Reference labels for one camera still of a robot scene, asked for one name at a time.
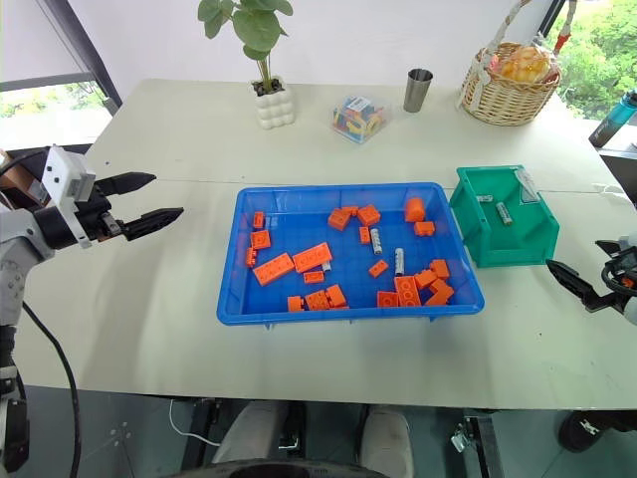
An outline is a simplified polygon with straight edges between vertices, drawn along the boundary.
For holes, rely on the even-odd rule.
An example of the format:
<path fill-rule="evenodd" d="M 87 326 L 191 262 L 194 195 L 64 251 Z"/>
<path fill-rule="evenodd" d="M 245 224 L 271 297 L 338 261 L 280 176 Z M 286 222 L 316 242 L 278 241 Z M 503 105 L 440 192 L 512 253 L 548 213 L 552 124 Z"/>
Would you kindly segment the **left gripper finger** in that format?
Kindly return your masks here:
<path fill-rule="evenodd" d="M 138 190 L 155 180 L 154 174 L 146 172 L 126 172 L 97 181 L 97 187 L 104 196 L 123 195 Z"/>
<path fill-rule="evenodd" d="M 167 227 L 184 212 L 182 207 L 161 208 L 142 214 L 138 219 L 121 223 L 121 234 L 133 241 Z"/>

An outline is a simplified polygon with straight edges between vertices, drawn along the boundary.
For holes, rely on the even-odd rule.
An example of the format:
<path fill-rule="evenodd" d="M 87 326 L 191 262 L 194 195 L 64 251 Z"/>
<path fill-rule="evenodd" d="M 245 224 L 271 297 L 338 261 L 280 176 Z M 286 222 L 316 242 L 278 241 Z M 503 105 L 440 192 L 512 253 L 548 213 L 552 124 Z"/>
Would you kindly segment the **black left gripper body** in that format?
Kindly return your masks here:
<path fill-rule="evenodd" d="M 122 233 L 121 222 L 111 214 L 108 197 L 120 194 L 118 179 L 101 179 L 92 188 L 87 201 L 78 201 L 76 217 L 90 241 L 104 241 Z"/>

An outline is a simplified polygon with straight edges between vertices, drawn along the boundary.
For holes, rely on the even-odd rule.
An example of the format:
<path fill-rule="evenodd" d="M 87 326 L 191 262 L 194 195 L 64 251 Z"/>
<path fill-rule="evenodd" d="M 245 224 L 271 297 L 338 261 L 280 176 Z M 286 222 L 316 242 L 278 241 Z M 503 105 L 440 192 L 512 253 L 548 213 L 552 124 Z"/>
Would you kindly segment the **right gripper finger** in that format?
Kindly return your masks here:
<path fill-rule="evenodd" d="M 629 244 L 626 239 L 620 240 L 596 240 L 595 245 L 598 246 L 609 257 L 614 257 L 621 251 L 629 248 Z"/>
<path fill-rule="evenodd" d="M 610 306 L 606 296 L 599 296 L 589 283 L 566 264 L 547 259 L 545 265 L 558 284 L 577 297 L 587 312 L 594 313 Z"/>

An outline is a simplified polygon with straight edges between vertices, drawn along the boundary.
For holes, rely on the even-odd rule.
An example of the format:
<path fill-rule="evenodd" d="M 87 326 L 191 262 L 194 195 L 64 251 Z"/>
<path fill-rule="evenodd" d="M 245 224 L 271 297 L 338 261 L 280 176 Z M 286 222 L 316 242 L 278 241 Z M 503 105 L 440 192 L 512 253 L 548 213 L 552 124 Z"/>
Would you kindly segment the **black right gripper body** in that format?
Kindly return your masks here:
<path fill-rule="evenodd" d="M 604 264 L 601 279 L 616 295 L 618 308 L 624 310 L 636 298 L 636 253 L 617 253 Z"/>

